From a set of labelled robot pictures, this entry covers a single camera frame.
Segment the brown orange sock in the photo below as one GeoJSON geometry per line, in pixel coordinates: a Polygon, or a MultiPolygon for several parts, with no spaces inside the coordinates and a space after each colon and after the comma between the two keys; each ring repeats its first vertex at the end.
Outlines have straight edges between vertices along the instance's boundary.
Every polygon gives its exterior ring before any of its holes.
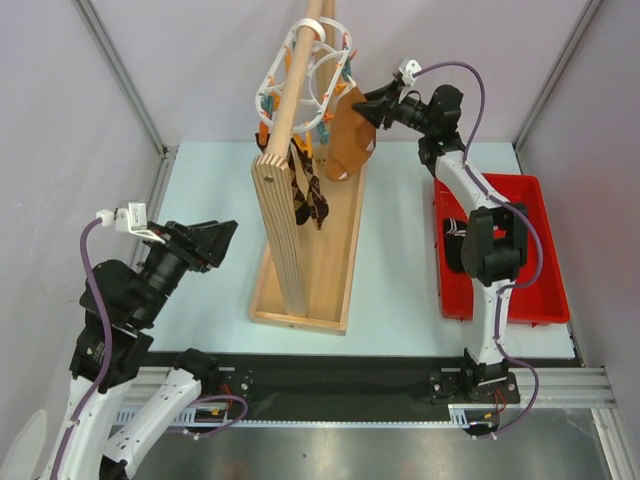
{"type": "Polygon", "coordinates": [[[343,182],[358,173],[376,148],[376,128],[353,109],[365,102],[358,86],[351,88],[337,103],[330,122],[328,156],[325,176],[333,182],[343,182]]]}

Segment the white round clip hanger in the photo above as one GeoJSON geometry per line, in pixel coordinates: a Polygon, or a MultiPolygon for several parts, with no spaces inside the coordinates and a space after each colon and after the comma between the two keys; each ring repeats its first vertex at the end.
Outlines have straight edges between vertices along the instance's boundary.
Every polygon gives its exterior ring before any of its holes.
{"type": "Polygon", "coordinates": [[[257,138],[261,146],[267,143],[274,126],[292,68],[298,31],[304,27],[312,30],[315,38],[302,77],[298,105],[303,108],[303,119],[293,127],[294,139],[303,145],[313,138],[322,145],[328,144],[329,124],[337,103],[356,86],[351,74],[355,51],[350,31],[330,17],[304,18],[294,23],[255,95],[260,120],[257,138]]]}

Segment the brown argyle sock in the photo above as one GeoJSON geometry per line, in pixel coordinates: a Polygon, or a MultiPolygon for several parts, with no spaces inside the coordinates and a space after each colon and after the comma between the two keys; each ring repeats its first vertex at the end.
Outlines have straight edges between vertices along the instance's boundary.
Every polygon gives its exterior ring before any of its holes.
{"type": "Polygon", "coordinates": [[[303,151],[295,141],[292,141],[292,150],[296,152],[307,180],[307,193],[303,195],[306,197],[307,204],[310,208],[309,219],[313,221],[315,228],[320,230],[329,215],[329,203],[321,192],[320,180],[314,170],[313,156],[303,151]]]}

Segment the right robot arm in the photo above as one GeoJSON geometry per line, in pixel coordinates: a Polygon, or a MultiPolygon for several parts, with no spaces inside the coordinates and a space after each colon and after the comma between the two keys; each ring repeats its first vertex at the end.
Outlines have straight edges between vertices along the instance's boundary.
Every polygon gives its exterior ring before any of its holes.
{"type": "Polygon", "coordinates": [[[441,85],[423,102],[394,80],[366,93],[353,108],[376,128],[400,123],[420,133],[421,164],[449,189],[467,216],[461,263],[472,281],[473,317],[457,390],[484,401],[508,378],[502,333],[511,291],[528,259],[528,212],[468,162],[470,145],[458,132],[462,100],[457,88],[441,85]]]}

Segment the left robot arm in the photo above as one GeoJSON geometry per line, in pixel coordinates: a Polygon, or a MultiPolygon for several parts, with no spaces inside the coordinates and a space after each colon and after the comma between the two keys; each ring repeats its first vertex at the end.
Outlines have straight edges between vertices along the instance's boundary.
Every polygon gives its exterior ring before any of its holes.
{"type": "Polygon", "coordinates": [[[69,366],[63,424],[42,471],[45,479],[130,479],[184,408],[198,400],[236,400],[223,387],[218,361],[189,348],[134,419],[111,432],[153,343],[148,330],[186,273],[206,274],[221,265],[238,228],[234,220],[151,222],[140,231],[149,252],[139,270],[120,260],[93,265],[90,233],[115,222],[114,212],[101,211],[80,235],[84,327],[69,366]]]}

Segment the wooden rack stand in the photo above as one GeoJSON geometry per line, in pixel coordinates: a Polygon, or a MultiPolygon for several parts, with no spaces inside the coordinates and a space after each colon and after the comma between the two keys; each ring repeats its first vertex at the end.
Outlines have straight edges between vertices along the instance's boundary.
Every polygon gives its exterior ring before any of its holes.
{"type": "MultiPolygon", "coordinates": [[[[334,15],[334,2],[311,1],[300,20],[335,20],[334,15]]],[[[298,31],[274,126],[265,150],[251,166],[267,246],[250,316],[256,323],[343,335],[348,324],[366,171],[361,169],[346,181],[333,182],[324,175],[329,143],[322,145],[313,138],[303,145],[293,137],[293,127],[303,119],[298,100],[314,38],[314,32],[306,27],[298,31]],[[320,230],[313,221],[296,224],[286,159],[292,141],[312,153],[321,192],[329,203],[330,213],[320,230]]],[[[293,157],[297,181],[302,192],[307,192],[296,152],[293,157]]]]}

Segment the black striped sock in bin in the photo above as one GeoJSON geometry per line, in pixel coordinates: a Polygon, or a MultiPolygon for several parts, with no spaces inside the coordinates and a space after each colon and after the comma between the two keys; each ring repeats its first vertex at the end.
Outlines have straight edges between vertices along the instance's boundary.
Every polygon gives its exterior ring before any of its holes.
{"type": "Polygon", "coordinates": [[[448,268],[455,274],[465,272],[462,262],[462,246],[466,236],[467,222],[445,218],[442,221],[445,260],[448,268]]]}

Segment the aluminium frame rail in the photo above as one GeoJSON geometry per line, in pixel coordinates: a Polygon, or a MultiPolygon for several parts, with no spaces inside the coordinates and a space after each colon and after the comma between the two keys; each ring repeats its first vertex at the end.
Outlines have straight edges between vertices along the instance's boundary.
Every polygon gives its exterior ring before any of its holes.
{"type": "Polygon", "coordinates": [[[534,377],[527,369],[516,369],[501,388],[506,404],[497,404],[489,394],[485,400],[470,400],[457,393],[444,398],[418,395],[406,390],[386,393],[349,393],[313,396],[275,392],[248,402],[247,412],[235,400],[232,413],[215,414],[222,402],[196,404],[183,409],[168,425],[170,430],[187,429],[207,433],[231,423],[234,427],[274,428],[459,428],[485,426],[523,412],[532,403],[538,409],[606,409],[616,406],[608,378],[598,368],[544,368],[534,377]]]}

